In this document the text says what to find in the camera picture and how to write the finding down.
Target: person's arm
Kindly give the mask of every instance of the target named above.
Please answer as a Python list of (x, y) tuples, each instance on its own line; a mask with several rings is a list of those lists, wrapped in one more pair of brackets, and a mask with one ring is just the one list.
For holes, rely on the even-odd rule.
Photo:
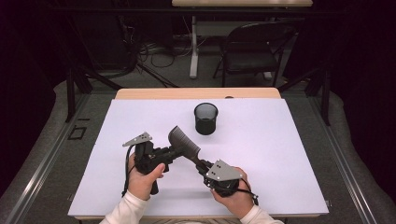
[[(245, 180), (239, 181), (239, 188), (249, 190), (248, 186), (248, 175), (241, 169), (235, 168), (241, 174), (242, 178)], [(282, 224), (283, 222), (279, 220), (274, 220), (268, 215), (267, 212), (262, 210), (258, 205), (254, 205), (252, 197), (250, 194), (245, 192), (237, 191), (229, 197), (219, 196), (213, 189), (211, 190), (213, 197), (218, 203), (223, 204), (227, 209), (234, 214), (237, 218), (241, 220), (243, 224)]]
[[(129, 167), (134, 167), (134, 154), (129, 159)], [(149, 203), (152, 183), (163, 177), (165, 165), (159, 164), (148, 175), (140, 174), (135, 168), (129, 175), (128, 191), (113, 211), (106, 215), (101, 224), (107, 223), (139, 223)]]

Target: white tabletop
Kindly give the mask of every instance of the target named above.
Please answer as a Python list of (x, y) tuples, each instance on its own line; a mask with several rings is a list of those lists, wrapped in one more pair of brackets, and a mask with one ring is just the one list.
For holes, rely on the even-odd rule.
[(174, 7), (311, 7), (312, 0), (173, 0)]
[[(202, 102), (217, 106), (216, 131), (194, 129), (193, 109)], [(148, 132), (155, 147), (169, 147), (175, 127), (201, 148), (200, 159), (222, 159), (242, 167), (260, 206), (272, 216), (327, 214), (304, 146), (283, 99), (113, 100), (96, 140), (85, 174), (70, 207), (72, 217), (102, 217), (120, 201), (126, 147)], [(215, 202), (195, 165), (184, 158), (169, 165), (158, 180), (145, 217), (229, 217)]]

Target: long sleeve shirt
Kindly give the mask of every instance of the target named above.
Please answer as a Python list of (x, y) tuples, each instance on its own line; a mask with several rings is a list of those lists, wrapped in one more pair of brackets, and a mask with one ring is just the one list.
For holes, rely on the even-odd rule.
[[(106, 215), (101, 224), (138, 224), (140, 218), (144, 215), (148, 204), (149, 201), (140, 200), (127, 191), (120, 203), (111, 213)], [(279, 220), (274, 220), (267, 212), (257, 205), (254, 205), (250, 209), (250, 211), (241, 219), (241, 222), (243, 224), (283, 224), (283, 222)]]

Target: wooden desk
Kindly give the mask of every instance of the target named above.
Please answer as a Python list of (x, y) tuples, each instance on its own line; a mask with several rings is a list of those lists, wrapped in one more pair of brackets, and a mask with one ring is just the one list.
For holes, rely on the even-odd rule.
[[(312, 0), (173, 0), (174, 7), (311, 7)], [(197, 78), (198, 75), (198, 48), (197, 36), (206, 35), (227, 35), (236, 26), (243, 25), (241, 21), (230, 24), (229, 22), (205, 22), (203, 29), (198, 30), (200, 24), (195, 16), (192, 16), (192, 55), (190, 78)]]
[[(218, 128), (208, 136), (194, 130), (193, 109), (202, 102), (219, 109)], [(155, 147), (168, 147), (167, 135), (176, 125), (201, 148), (201, 159), (222, 159), (243, 167), (261, 207), (270, 215), (315, 217), (328, 213), (289, 109), (277, 89), (191, 88), (118, 92), (68, 215), (103, 218), (120, 201), (126, 153), (121, 145), (146, 131)], [(159, 180), (160, 193), (151, 197), (144, 218), (232, 217), (213, 200), (193, 163), (179, 158), (169, 169)]]

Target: silver metal bracket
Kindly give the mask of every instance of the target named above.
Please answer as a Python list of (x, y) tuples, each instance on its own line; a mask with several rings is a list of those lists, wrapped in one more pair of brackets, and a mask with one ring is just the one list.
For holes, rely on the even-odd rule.
[(129, 146), (133, 146), (133, 145), (136, 145), (139, 143), (148, 142), (151, 139), (152, 139), (152, 137), (148, 133), (144, 132), (144, 133), (140, 134), (139, 136), (137, 136), (136, 138), (128, 141), (127, 143), (124, 143), (122, 146), (129, 147)]
[(240, 179), (242, 174), (224, 161), (217, 160), (206, 173), (206, 177), (217, 181), (225, 181)]

